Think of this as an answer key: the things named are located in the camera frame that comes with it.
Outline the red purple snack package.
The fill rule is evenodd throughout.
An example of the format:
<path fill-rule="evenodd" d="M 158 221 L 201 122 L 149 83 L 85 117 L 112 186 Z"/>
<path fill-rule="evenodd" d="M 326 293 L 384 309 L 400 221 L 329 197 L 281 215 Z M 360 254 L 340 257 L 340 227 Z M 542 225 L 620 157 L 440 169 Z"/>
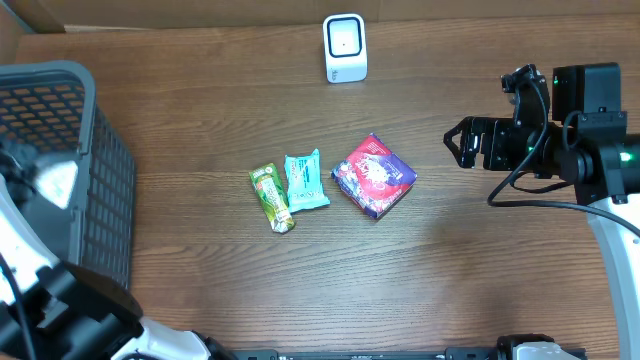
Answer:
<path fill-rule="evenodd" d="M 418 175 L 370 133 L 332 169 L 331 178 L 366 215 L 379 219 L 411 190 Z"/>

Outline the teal wet wipes pack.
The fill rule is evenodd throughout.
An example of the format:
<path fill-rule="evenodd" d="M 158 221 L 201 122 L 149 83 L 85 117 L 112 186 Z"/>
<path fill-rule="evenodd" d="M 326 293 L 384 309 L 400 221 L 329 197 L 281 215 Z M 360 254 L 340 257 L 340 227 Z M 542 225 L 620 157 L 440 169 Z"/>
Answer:
<path fill-rule="evenodd" d="M 314 149 L 305 156 L 285 156 L 289 210 L 296 213 L 330 204 L 321 180 L 320 152 Z"/>

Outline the green noodle snack pack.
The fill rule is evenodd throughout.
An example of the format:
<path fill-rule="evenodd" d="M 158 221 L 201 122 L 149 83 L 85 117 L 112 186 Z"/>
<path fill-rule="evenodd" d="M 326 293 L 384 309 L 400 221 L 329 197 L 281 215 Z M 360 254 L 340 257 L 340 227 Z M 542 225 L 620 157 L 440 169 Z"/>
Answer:
<path fill-rule="evenodd" d="M 261 207 L 275 233 L 285 234 L 295 227 L 277 167 L 268 163 L 249 173 Z"/>

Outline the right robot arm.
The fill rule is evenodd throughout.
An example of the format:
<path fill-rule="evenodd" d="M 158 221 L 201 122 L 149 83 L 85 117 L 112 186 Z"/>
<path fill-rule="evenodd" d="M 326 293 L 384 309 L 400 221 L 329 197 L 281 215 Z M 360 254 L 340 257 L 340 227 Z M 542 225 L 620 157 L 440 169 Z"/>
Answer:
<path fill-rule="evenodd" d="M 491 207 L 583 212 L 604 262 L 616 318 L 619 356 L 639 356 L 639 137 L 627 131 L 616 63 L 554 69 L 533 64 L 501 78 L 510 118 L 468 116 L 443 142 L 461 168 L 483 157 L 507 177 Z"/>

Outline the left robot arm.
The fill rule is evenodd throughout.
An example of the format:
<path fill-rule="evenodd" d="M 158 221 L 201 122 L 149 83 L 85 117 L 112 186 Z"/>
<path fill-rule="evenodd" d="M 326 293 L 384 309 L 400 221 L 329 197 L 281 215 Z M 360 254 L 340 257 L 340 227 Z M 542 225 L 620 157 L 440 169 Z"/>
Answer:
<path fill-rule="evenodd" d="M 115 280 L 56 256 L 24 217 L 69 208 L 79 157 L 1 142 L 1 351 L 17 359 L 231 359 L 211 337 L 144 316 Z"/>

